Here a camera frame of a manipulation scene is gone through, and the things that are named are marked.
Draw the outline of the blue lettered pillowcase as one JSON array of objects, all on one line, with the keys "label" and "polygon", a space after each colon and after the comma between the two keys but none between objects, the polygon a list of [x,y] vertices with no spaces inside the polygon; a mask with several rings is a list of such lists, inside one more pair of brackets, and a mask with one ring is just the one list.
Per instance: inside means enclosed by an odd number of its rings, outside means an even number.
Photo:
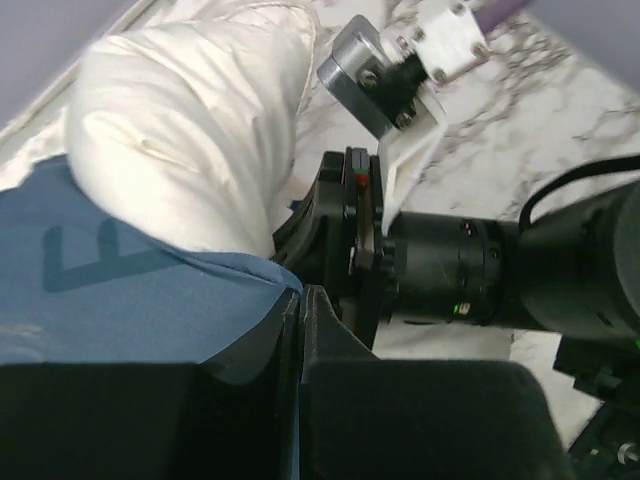
[{"label": "blue lettered pillowcase", "polygon": [[1,195],[1,370],[199,363],[300,282],[245,254],[167,247],[98,209],[64,158]]}]

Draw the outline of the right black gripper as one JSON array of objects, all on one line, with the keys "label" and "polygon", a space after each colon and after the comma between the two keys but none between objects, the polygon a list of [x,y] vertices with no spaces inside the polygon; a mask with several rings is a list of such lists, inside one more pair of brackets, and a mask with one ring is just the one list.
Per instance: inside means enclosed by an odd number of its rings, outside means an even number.
[{"label": "right black gripper", "polygon": [[316,179],[273,234],[272,260],[320,285],[339,319],[368,348],[395,299],[395,245],[382,233],[379,157],[363,148],[326,152]]}]

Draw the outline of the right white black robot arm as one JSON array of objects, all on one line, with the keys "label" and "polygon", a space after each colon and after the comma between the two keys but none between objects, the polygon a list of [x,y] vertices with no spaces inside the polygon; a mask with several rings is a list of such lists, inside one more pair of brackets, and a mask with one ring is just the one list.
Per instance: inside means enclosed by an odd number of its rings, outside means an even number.
[{"label": "right white black robot arm", "polygon": [[582,479],[639,475],[639,186],[539,219],[533,208],[589,177],[637,170],[635,156],[569,170],[515,222],[405,212],[382,228],[381,162],[363,149],[324,155],[274,236],[277,263],[322,286],[366,346],[381,322],[460,323],[560,335],[554,369],[601,401],[569,450]]}]

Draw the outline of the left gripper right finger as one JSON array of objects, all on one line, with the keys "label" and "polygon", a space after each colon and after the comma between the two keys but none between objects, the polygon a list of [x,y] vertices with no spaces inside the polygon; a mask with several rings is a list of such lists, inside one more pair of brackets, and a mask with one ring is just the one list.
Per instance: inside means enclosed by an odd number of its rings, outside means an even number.
[{"label": "left gripper right finger", "polygon": [[381,360],[312,286],[300,304],[304,479],[570,479],[546,398],[503,361]]}]

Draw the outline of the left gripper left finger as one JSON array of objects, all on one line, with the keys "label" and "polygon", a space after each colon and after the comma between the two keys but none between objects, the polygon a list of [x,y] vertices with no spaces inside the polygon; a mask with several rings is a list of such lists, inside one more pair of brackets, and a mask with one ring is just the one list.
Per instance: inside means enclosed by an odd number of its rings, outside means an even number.
[{"label": "left gripper left finger", "polygon": [[1,370],[5,479],[289,479],[299,297],[199,363]]}]

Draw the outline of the white pillow with red logo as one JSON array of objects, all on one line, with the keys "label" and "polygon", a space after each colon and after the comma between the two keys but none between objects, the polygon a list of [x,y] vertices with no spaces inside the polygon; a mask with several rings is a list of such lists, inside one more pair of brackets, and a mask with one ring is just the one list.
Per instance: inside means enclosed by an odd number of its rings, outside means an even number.
[{"label": "white pillow with red logo", "polygon": [[301,1],[238,1],[94,42],[66,115],[79,188],[174,247],[272,255],[317,25]]}]

